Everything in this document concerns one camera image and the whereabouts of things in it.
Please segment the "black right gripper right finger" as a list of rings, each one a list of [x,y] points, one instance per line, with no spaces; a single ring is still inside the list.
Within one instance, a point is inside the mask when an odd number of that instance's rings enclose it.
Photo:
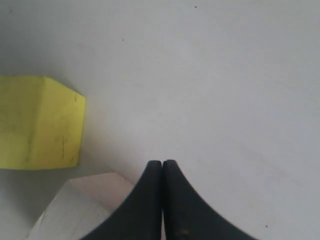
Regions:
[[[253,240],[195,191],[175,160],[162,166],[162,210],[167,240]]]

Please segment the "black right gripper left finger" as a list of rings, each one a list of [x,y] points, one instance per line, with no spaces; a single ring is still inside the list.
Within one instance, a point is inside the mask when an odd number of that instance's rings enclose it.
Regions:
[[[162,235],[162,163],[147,163],[120,206],[84,240],[160,240]]]

